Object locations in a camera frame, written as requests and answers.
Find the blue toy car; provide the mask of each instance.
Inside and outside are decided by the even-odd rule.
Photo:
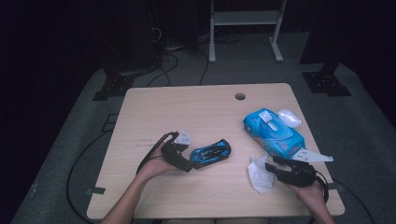
[[[304,138],[269,109],[247,115],[244,125],[245,131],[272,157],[291,160],[305,148]]]
[[[221,139],[213,145],[195,149],[190,154],[190,162],[193,168],[199,169],[212,163],[226,160],[230,153],[230,144],[226,140]]]

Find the wooden table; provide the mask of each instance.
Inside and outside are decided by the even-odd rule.
[[[235,98],[243,93],[245,100]],[[260,194],[248,178],[250,157],[264,150],[244,131],[244,117],[263,107],[275,112],[293,110],[302,125],[296,130],[306,147],[318,151],[304,115],[288,84],[249,84],[139,88],[128,90],[93,194],[89,218],[102,218],[134,178],[137,166],[165,134],[187,130],[193,141],[185,158],[198,148],[227,140],[232,153],[221,161],[189,173],[174,171],[148,182],[136,218],[287,217],[308,216],[291,190],[275,182],[274,190]],[[323,162],[313,163],[327,180]],[[331,214],[342,215],[344,205],[336,190],[327,203]]]

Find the white stand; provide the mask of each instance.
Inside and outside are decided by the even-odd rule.
[[[270,44],[278,63],[283,62],[279,47],[277,46],[277,37],[279,34],[280,24],[282,23],[287,0],[282,0],[280,10],[269,11],[226,11],[215,12],[214,0],[211,0],[210,11],[210,42],[209,42],[209,61],[216,62],[215,54],[215,26],[216,25],[267,25],[274,24],[274,36],[271,36]]]

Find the toy car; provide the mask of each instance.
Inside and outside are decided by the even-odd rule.
[[[273,111],[263,108],[244,119],[245,131],[272,157],[296,161],[332,161],[305,149],[304,138]]]
[[[230,153],[230,144],[226,140],[221,139],[210,146],[195,149],[190,154],[190,162],[193,168],[199,169],[215,162],[226,160]]]

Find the metal stand leg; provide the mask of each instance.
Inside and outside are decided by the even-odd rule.
[[[215,4],[214,0],[211,0],[210,6],[210,42],[209,42],[209,62],[216,62],[215,52]]]
[[[285,13],[286,3],[287,3],[287,0],[282,1],[282,5],[280,7],[279,14],[277,15],[274,36],[269,37],[271,48],[273,49],[277,63],[283,63],[283,57],[280,54],[280,50],[279,50],[279,47],[277,46],[276,41],[277,41],[277,36],[279,35],[280,25],[282,24],[283,15]]]

